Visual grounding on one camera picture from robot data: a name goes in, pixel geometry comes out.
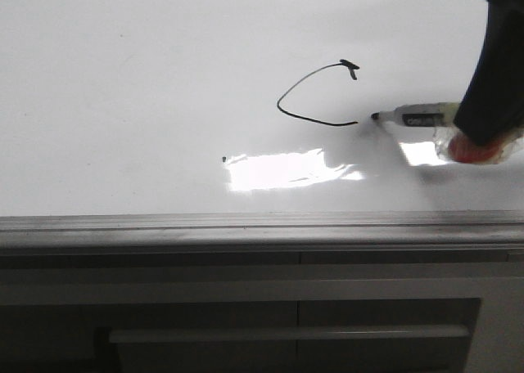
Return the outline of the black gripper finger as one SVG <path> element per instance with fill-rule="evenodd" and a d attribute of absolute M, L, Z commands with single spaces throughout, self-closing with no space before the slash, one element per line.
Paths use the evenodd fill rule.
<path fill-rule="evenodd" d="M 523 0 L 488 2 L 486 34 L 454 125 L 484 146 L 523 125 Z"/>

